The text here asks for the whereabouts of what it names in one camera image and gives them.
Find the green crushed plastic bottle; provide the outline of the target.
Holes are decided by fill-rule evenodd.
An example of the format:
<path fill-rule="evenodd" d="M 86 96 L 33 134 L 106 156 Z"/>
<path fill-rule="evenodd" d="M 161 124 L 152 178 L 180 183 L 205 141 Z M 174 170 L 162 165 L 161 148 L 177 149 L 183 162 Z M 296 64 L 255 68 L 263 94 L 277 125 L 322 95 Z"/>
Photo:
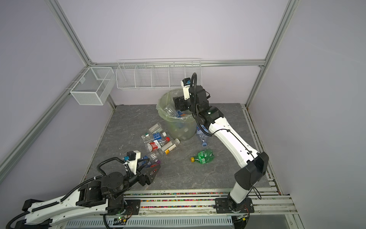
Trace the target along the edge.
<path fill-rule="evenodd" d="M 213 151 L 210 149 L 202 150 L 196 156 L 191 157 L 191 162 L 199 162 L 200 164 L 207 164 L 214 159 Z"/>

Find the blue label bottle white cap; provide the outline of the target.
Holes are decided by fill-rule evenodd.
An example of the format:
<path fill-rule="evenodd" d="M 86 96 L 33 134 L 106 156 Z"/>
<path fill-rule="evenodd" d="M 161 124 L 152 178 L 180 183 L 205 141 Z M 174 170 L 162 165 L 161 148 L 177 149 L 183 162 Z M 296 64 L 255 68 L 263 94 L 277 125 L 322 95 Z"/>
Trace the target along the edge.
<path fill-rule="evenodd" d="M 168 104 L 165 108 L 164 108 L 164 111 L 169 115 L 169 116 L 172 116 L 172 117 L 177 117 L 177 118 L 180 118 L 182 116 L 184 116 L 184 114 L 180 111 L 177 111 L 175 109 L 174 106 L 172 106 L 171 104 Z"/>

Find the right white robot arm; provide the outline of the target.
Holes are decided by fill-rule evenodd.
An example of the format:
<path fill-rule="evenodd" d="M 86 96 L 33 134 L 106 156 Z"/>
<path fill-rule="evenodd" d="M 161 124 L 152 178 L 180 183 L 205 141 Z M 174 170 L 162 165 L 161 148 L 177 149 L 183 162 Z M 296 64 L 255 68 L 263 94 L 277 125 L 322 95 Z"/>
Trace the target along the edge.
<path fill-rule="evenodd" d="M 225 200 L 225 210 L 239 213 L 249 212 L 249 193 L 255 184 L 266 175 L 269 156 L 251 147 L 232 128 L 224 114 L 209 104 L 210 94 L 197 82 L 197 74 L 181 81 L 183 95 L 173 99 L 180 111 L 189 110 L 198 127 L 207 136 L 216 136 L 235 158 L 240 170 L 234 175 L 235 185 Z"/>

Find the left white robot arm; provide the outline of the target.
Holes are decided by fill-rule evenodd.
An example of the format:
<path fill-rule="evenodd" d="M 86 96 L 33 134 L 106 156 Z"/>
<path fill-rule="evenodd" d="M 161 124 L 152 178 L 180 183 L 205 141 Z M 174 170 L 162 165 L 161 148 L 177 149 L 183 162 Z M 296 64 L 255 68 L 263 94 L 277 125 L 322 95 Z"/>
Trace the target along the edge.
<path fill-rule="evenodd" d="M 123 222 L 139 212 L 137 201 L 126 201 L 125 192 L 135 184 L 153 183 L 161 165 L 149 158 L 133 160 L 109 158 L 97 166 L 100 175 L 88 179 L 66 195 L 49 201 L 29 199 L 24 202 L 22 213 L 12 218 L 8 229 L 50 229 L 69 219 L 89 215 L 117 215 Z"/>

